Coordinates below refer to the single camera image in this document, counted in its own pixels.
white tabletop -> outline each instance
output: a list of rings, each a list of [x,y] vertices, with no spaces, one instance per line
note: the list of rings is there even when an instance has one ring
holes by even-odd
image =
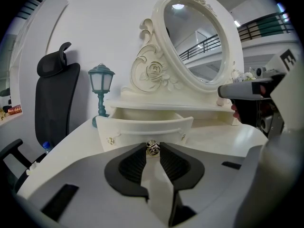
[[[248,150],[267,138],[256,128],[227,125],[216,120],[194,120],[186,147],[245,157]],[[104,152],[98,130],[89,119],[62,140],[26,179],[18,194],[28,199],[43,183],[84,157]]]

chair armrest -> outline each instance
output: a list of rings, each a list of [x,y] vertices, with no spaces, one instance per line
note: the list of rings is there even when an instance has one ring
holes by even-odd
[[[3,160],[9,154],[12,154],[21,164],[23,164],[26,168],[31,166],[31,162],[27,160],[18,150],[18,147],[23,144],[21,139],[17,139],[14,142],[10,143],[0,152],[0,160]]]

chair headrest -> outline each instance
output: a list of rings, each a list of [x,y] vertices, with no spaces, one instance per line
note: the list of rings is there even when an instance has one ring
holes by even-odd
[[[67,67],[67,57],[64,53],[71,43],[63,43],[59,51],[45,55],[38,62],[37,73],[40,77],[50,77],[63,71]]]

water bottle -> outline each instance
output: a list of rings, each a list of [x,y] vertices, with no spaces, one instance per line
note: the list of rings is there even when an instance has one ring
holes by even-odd
[[[49,145],[49,142],[44,142],[42,147],[45,149],[46,151],[46,154],[48,154],[52,149],[51,149],[51,146]]]

hand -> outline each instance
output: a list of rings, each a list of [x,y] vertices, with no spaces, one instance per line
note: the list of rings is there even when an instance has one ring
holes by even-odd
[[[266,88],[265,88],[264,86],[262,86],[262,85],[261,85],[260,87],[261,87],[261,95],[266,94]],[[239,121],[241,121],[240,118],[239,118],[239,113],[238,113],[238,110],[237,110],[237,107],[236,107],[235,104],[233,104],[233,105],[231,106],[231,109],[232,109],[233,111],[235,111],[235,112],[233,113],[233,116],[234,116],[235,118],[237,118]]]

